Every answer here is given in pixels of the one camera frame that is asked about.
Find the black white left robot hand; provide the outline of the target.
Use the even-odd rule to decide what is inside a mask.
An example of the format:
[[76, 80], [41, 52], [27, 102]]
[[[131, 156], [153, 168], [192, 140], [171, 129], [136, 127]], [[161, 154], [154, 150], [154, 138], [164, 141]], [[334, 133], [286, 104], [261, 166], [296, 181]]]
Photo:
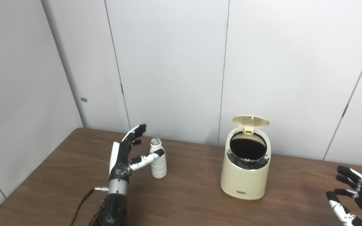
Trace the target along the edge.
[[137, 138], [142, 137], [145, 132], [146, 124], [140, 124], [129, 130], [120, 143], [113, 143], [109, 164], [109, 181], [120, 179], [129, 182], [133, 171], [143, 168], [165, 155], [165, 150], [160, 148], [152, 153], [129, 159], [132, 147], [142, 142]]

